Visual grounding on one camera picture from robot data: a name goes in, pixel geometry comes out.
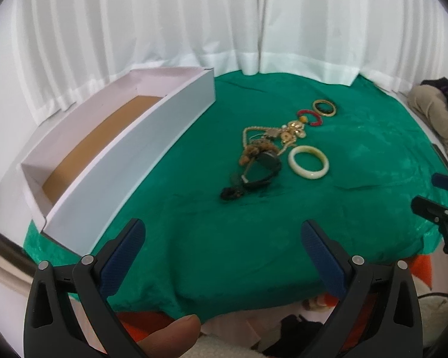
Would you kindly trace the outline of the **person's left hand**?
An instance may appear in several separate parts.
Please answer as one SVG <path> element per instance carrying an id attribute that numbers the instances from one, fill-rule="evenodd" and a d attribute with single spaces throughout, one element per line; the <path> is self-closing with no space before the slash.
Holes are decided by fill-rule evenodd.
<path id="1" fill-rule="evenodd" d="M 188 315 L 169 326 L 150 334 L 137 345 L 151 358 L 181 357 L 191 349 L 200 337 L 200 319 Z"/>

